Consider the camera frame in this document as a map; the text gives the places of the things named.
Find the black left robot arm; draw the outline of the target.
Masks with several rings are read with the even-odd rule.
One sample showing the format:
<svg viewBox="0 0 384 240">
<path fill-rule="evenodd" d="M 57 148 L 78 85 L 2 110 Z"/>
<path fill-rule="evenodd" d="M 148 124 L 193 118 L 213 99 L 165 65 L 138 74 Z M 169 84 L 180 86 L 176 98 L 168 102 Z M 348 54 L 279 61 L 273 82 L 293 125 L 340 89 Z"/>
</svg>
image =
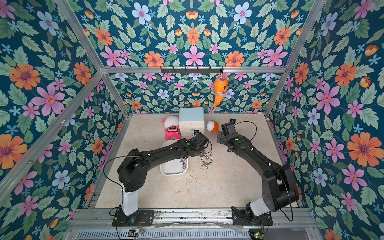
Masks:
<svg viewBox="0 0 384 240">
<path fill-rule="evenodd" d="M 138 149 L 131 150 L 117 170 L 124 192 L 139 190 L 146 181 L 147 173 L 154 167 L 177 159 L 204 155 L 209 142 L 204 134 L 198 133 L 191 139 L 179 139 L 159 149 L 141 152 Z"/>
</svg>

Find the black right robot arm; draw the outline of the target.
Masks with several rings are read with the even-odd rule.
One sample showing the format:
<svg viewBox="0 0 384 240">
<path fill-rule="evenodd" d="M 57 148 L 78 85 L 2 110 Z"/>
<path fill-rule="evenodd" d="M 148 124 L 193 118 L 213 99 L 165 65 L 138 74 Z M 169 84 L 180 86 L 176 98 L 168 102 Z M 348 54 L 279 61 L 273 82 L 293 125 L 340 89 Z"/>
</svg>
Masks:
<svg viewBox="0 0 384 240">
<path fill-rule="evenodd" d="M 231 121 L 222 124 L 217 142 L 227 146 L 229 153 L 244 159 L 262 178 L 261 197 L 246 205 L 247 218 L 255 219 L 269 212 L 279 211 L 300 199 L 290 167 L 281 166 L 267 158 L 248 138 L 237 132 L 235 123 Z"/>
</svg>

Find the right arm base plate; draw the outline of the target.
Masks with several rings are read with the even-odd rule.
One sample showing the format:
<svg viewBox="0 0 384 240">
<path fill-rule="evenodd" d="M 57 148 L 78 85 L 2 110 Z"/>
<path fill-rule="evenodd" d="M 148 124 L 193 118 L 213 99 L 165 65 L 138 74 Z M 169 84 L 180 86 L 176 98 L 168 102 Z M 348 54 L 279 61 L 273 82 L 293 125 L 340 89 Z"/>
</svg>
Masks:
<svg viewBox="0 0 384 240">
<path fill-rule="evenodd" d="M 240 226 L 272 226 L 273 220 L 269 213 L 256 216 L 251 209 L 231 207 L 233 225 Z"/>
</svg>

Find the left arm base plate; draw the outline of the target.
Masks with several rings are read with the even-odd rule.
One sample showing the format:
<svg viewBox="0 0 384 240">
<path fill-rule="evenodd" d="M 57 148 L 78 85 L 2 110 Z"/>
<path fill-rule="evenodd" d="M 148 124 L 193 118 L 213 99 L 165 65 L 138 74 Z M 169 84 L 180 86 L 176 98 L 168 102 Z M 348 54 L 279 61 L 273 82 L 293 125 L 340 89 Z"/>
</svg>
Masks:
<svg viewBox="0 0 384 240">
<path fill-rule="evenodd" d="M 121 209 L 114 214 L 113 227 L 148 227 L 153 224 L 155 211 L 138 210 L 126 216 Z"/>
</svg>

